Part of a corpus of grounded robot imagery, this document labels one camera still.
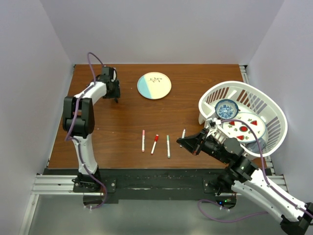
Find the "grey cup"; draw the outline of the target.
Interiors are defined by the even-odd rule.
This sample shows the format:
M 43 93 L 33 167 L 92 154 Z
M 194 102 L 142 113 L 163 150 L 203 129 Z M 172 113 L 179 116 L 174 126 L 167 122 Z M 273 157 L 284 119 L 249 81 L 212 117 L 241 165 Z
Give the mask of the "grey cup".
M 267 143 L 263 139 L 259 139 L 259 143 L 260 143 L 261 150 L 263 150 L 267 145 Z M 258 147 L 257 142 L 248 143 L 246 145 L 246 149 L 256 154 L 260 153 L 260 149 Z

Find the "white pen red tip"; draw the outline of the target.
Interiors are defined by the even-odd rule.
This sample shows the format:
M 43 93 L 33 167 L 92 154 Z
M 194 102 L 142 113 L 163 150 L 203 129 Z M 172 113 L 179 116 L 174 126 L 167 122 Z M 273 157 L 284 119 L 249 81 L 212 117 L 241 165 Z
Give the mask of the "white pen red tip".
M 154 151 L 155 151 L 155 148 L 156 148 L 156 144 L 157 144 L 158 138 L 159 138 L 159 134 L 156 134 L 156 135 L 155 135 L 155 139 L 154 139 L 154 143 L 153 143 L 153 146 L 152 146 L 152 150 L 151 150 L 151 155 L 154 154 Z

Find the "white plastic dish basket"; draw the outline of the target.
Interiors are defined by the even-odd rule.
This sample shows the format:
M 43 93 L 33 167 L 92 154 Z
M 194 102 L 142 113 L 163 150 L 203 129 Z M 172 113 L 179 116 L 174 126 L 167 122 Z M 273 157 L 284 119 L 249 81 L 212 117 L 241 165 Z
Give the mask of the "white plastic dish basket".
M 246 149 L 244 143 L 240 143 L 244 149 L 244 155 L 250 160 L 261 156 L 267 157 L 273 154 L 284 141 L 288 124 L 287 119 L 281 108 L 265 93 L 257 88 L 238 81 L 222 82 L 210 88 L 199 100 L 199 124 L 206 125 L 208 118 L 217 118 L 215 106 L 222 99 L 231 99 L 235 101 L 239 107 L 239 113 L 252 113 L 258 115 L 265 123 L 267 131 L 262 138 L 267 145 L 261 150 L 259 139 L 253 130 L 243 121 L 233 119 L 225 119 L 227 121 L 238 121 L 245 124 L 254 135 L 260 153 L 256 154 Z M 220 143 L 226 138 L 230 138 L 228 133 L 222 128 L 222 124 L 215 128 L 212 136 Z

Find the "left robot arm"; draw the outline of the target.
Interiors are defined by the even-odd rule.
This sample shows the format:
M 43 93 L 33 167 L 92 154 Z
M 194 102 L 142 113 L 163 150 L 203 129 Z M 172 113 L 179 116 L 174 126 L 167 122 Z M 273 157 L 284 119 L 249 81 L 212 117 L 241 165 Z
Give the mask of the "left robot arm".
M 92 146 L 95 128 L 93 106 L 102 98 L 114 99 L 115 102 L 120 98 L 120 85 L 115 69 L 97 75 L 80 93 L 64 98 L 62 126 L 67 133 L 65 140 L 74 144 L 79 163 L 74 184 L 90 192 L 106 193 Z

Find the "cream and teal plate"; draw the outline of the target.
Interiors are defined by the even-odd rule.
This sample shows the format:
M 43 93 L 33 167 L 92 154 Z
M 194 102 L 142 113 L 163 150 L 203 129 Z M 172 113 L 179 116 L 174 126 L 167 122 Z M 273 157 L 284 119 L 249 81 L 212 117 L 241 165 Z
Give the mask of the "cream and teal plate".
M 149 72 L 137 82 L 138 92 L 147 99 L 157 100 L 166 97 L 171 91 L 172 83 L 168 76 L 160 72 Z

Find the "blue patterned bowl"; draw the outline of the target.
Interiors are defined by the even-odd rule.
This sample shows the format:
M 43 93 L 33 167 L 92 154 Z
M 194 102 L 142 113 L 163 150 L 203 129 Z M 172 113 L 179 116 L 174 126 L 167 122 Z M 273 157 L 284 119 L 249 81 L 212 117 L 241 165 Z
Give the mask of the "blue patterned bowl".
M 237 103 L 231 99 L 222 99 L 215 106 L 216 115 L 221 119 L 233 119 L 239 112 Z

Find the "watermelon pattern plate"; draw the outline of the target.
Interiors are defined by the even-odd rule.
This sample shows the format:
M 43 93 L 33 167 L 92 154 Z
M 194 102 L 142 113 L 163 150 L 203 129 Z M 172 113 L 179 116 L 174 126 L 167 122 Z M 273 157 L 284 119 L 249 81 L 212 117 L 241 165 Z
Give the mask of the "watermelon pattern plate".
M 258 139 L 262 138 L 267 131 L 264 121 L 256 114 L 240 112 L 235 119 L 246 123 Z M 252 131 L 241 122 L 227 121 L 222 124 L 222 128 L 231 138 L 236 138 L 240 143 L 248 144 L 256 141 Z

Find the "white pen black tip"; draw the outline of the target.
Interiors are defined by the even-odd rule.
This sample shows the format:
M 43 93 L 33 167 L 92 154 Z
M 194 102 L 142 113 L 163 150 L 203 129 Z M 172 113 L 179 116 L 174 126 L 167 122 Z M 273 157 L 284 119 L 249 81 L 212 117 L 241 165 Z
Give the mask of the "white pen black tip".
M 181 135 L 181 138 L 185 138 L 185 134 L 186 134 L 186 128 L 183 129 L 183 132 L 182 132 L 182 135 Z

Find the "white pen green tip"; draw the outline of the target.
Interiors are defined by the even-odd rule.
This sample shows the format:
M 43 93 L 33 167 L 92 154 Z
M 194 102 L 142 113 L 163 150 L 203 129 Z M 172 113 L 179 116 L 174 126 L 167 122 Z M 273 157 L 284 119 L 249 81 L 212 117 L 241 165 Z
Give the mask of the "white pen green tip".
M 166 147 L 167 147 L 167 158 L 171 158 L 171 151 L 170 151 L 170 137 L 169 135 L 166 136 Z

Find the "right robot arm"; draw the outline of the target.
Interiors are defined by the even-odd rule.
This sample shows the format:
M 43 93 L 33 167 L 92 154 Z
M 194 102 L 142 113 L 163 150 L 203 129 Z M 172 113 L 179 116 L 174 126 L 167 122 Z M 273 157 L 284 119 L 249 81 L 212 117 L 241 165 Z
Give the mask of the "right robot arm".
M 312 203 L 304 203 L 281 189 L 252 161 L 244 156 L 244 149 L 236 138 L 218 142 L 207 129 L 177 139 L 188 152 L 204 152 L 226 164 L 213 186 L 223 192 L 239 193 L 259 205 L 279 223 L 288 235 L 303 235 L 313 220 Z

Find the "white pen pink tip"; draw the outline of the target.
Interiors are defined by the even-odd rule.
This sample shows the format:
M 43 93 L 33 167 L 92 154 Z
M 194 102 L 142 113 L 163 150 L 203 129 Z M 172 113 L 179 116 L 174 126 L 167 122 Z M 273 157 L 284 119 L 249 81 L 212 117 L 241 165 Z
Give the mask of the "white pen pink tip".
M 141 144 L 141 151 L 145 152 L 145 130 L 142 130 L 142 144 Z

